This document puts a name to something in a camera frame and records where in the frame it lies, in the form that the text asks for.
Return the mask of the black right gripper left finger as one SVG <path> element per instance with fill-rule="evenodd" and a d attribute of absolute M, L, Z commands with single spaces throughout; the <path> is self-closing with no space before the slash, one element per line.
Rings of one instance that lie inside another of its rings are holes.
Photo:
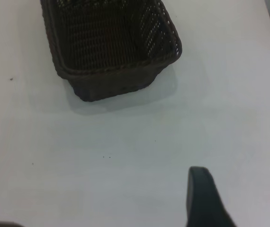
<path fill-rule="evenodd" d="M 205 167 L 192 166 L 188 172 L 186 198 L 188 227 L 234 227 L 215 181 Z"/>

